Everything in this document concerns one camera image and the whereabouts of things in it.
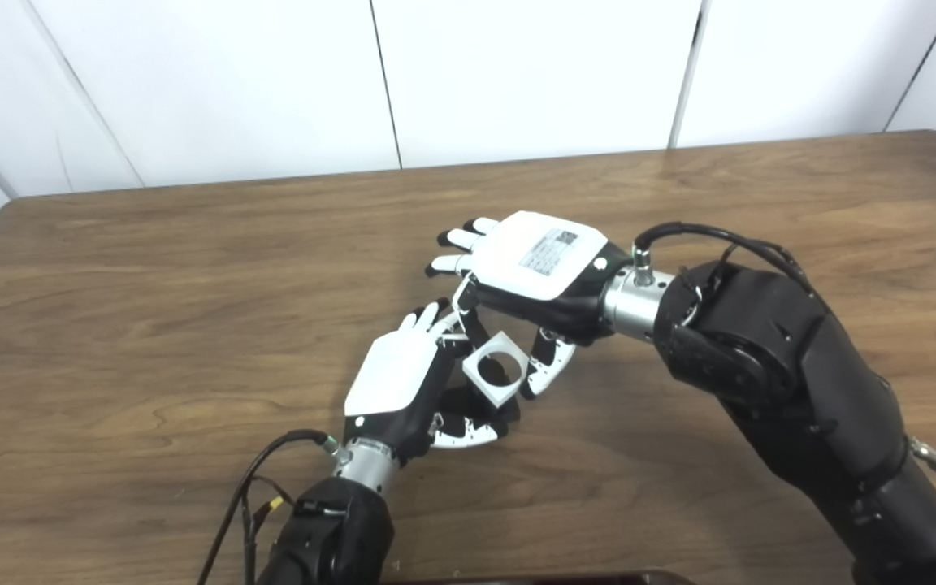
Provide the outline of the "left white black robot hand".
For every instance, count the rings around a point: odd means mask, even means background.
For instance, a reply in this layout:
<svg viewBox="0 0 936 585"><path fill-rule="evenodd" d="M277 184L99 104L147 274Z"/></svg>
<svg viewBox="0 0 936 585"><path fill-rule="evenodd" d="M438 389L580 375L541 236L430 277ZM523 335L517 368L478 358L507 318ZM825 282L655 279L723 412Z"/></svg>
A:
<svg viewBox="0 0 936 585"><path fill-rule="evenodd" d="M375 338L343 404L343 449L370 445L405 464L431 449L500 440L519 416L527 356L505 333L487 336L445 297Z"/></svg>

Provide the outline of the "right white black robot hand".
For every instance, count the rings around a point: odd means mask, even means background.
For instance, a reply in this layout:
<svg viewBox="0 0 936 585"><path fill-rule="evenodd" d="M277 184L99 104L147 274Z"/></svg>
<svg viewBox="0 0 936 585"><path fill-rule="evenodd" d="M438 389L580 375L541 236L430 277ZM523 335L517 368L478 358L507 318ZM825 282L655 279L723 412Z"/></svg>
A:
<svg viewBox="0 0 936 585"><path fill-rule="evenodd" d="M428 278L467 278L479 306L538 327L519 389L528 400L549 388L576 347L613 335L603 296L631 257L597 229L520 210L472 219L437 241L457 252L432 259Z"/></svg>

